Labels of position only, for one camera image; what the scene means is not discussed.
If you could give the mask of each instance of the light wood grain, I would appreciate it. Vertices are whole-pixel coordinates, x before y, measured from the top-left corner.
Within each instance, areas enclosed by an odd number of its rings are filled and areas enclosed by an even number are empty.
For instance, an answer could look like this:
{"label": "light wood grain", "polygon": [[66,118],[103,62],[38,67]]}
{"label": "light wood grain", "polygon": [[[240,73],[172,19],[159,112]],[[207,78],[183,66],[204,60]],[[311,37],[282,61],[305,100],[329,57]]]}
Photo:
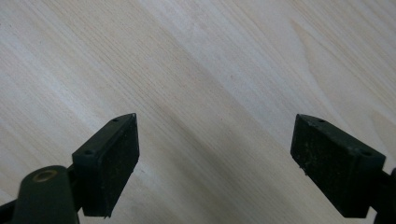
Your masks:
{"label": "light wood grain", "polygon": [[290,157],[297,113],[396,166],[394,1],[0,1],[0,203],[109,119],[141,158],[113,217],[82,223],[344,219]]}

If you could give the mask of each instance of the wooden table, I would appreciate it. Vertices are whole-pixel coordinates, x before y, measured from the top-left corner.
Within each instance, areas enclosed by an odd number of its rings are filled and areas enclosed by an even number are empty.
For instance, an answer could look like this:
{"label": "wooden table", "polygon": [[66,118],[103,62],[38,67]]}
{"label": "wooden table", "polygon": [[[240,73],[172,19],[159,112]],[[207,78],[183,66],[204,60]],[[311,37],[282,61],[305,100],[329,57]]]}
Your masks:
{"label": "wooden table", "polygon": [[290,156],[297,113],[396,166],[396,3],[0,1],[0,203],[135,112],[141,158],[111,219],[344,219]]}

